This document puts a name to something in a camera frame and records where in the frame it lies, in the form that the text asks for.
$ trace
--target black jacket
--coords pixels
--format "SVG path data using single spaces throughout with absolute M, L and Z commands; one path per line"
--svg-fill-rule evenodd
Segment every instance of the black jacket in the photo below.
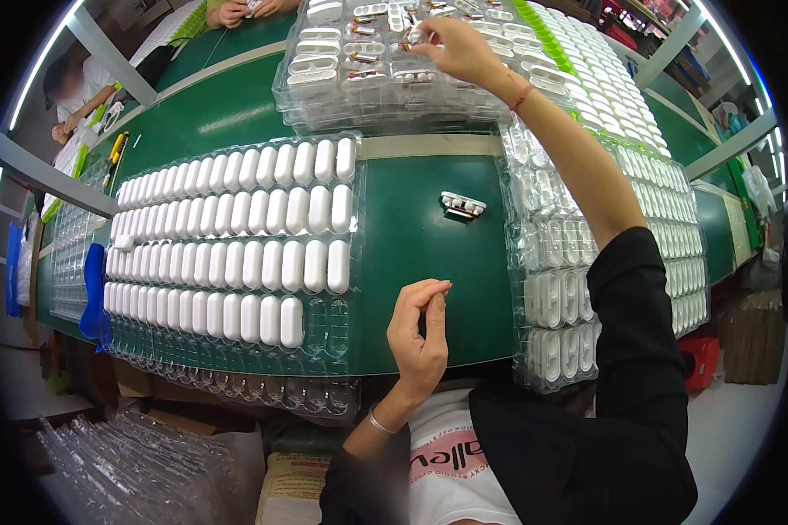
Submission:
M 697 501 L 684 455 L 688 397 L 650 232 L 614 238 L 588 285 L 602 323 L 597 419 L 482 385 L 469 394 L 475 433 L 523 523 L 679 523 Z M 408 523 L 409 448 L 406 427 L 372 465 L 342 449 L 326 473 L 322 523 Z

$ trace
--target black sleeve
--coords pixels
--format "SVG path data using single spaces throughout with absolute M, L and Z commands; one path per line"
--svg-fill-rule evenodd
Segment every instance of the black sleeve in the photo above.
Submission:
M 339 448 L 318 498 L 321 524 L 407 524 L 409 450 L 407 426 L 372 461 Z
M 596 414 L 667 431 L 685 450 L 683 359 L 650 231 L 634 227 L 612 239 L 589 269 L 588 286 L 601 321 Z

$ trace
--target stacked plastic trays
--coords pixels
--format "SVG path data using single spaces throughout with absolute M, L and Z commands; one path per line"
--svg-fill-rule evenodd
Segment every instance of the stacked plastic trays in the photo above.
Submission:
M 679 338 L 709 320 L 709 283 L 697 204 L 681 164 L 614 140 L 604 147 L 630 179 L 665 262 L 672 329 Z
M 107 173 L 107 160 L 94 163 L 80 181 L 101 191 Z M 84 287 L 84 256 L 93 242 L 97 227 L 105 218 L 78 206 L 62 203 L 53 219 L 53 281 L 50 285 L 49 312 L 77 322 L 84 312 L 87 289 Z
M 546 53 L 574 75 L 565 87 L 574 100 L 577 121 L 632 145 L 671 158 L 639 88 L 604 37 L 589 24 L 534 2 L 517 2 Z M 539 80 L 532 77 L 531 82 Z
M 237 401 L 351 417 L 360 146 L 353 132 L 277 139 L 123 183 L 105 262 L 112 352 Z
M 521 59 L 548 60 L 514 6 L 498 0 L 309 0 L 299 13 L 272 87 L 284 123 L 296 130 L 420 117 L 494 121 L 508 114 L 487 91 L 410 52 L 427 37 L 416 27 L 429 17 L 471 22 L 512 69 Z M 561 100 L 567 102 L 565 91 Z
M 250 514 L 231 448 L 183 433 L 136 411 L 91 424 L 84 417 L 38 438 L 55 468 L 52 482 L 86 525 L 232 523 Z
M 588 224 L 543 147 L 516 117 L 500 126 L 508 271 L 519 341 L 517 382 L 541 393 L 597 377 L 600 324 L 586 272 L 598 255 Z M 666 266 L 677 337 L 708 320 L 704 241 L 682 165 L 605 135 L 598 140 L 636 192 Z
M 518 118 L 501 126 L 508 272 L 518 383 L 541 393 L 598 376 L 600 324 L 586 273 L 598 256 L 587 222 L 542 146 Z

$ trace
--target silver bracelet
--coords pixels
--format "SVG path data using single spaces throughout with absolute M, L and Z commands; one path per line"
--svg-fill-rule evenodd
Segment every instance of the silver bracelet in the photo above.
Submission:
M 396 432 L 391 432 L 387 428 L 385 428 L 382 425 L 380 425 L 378 421 L 376 421 L 376 417 L 374 417 L 374 408 L 376 408 L 377 405 L 378 405 L 378 403 L 374 403 L 368 409 L 368 419 L 370 420 L 370 424 L 372 424 L 374 426 L 374 428 L 376 428 L 379 432 L 384 432 L 384 433 L 390 434 L 392 436 L 396 435 Z

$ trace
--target woman's left hand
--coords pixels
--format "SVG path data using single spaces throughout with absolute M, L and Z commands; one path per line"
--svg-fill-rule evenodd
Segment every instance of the woman's left hand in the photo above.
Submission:
M 423 402 L 438 386 L 446 370 L 446 301 L 452 283 L 426 279 L 399 291 L 394 315 L 388 325 L 388 345 L 399 370 L 402 392 Z M 420 312 L 426 312 L 426 338 L 417 330 Z
M 288 13 L 300 4 L 300 0 L 263 0 L 253 10 L 253 17 L 268 17 L 277 13 Z

